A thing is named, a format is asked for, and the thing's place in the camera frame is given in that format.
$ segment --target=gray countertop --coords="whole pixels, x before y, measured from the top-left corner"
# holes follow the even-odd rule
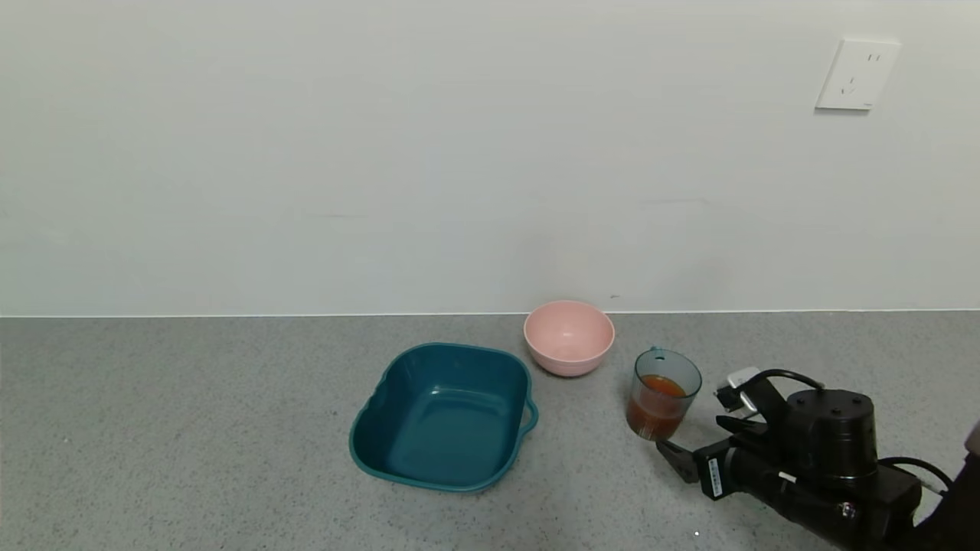
[[[605,363],[560,379],[533,366],[519,316],[0,320],[0,549],[831,549],[746,495],[712,503],[629,430],[624,388],[652,344],[705,375],[674,438],[690,447],[724,436],[710,390],[752,365],[871,395],[879,453],[951,475],[980,418],[980,313],[613,321]],[[393,484],[349,456],[381,373],[427,341],[531,369],[540,422],[483,493]]]

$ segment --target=white wall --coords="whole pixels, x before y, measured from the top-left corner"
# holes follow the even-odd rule
[[[904,49],[813,103],[842,36]],[[0,313],[980,307],[980,3],[8,0]]]

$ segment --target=sticker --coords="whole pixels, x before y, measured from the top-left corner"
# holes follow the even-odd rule
[[[718,471],[718,458],[712,457],[708,461],[708,471],[711,473],[711,492],[714,497],[721,495],[721,473]]]

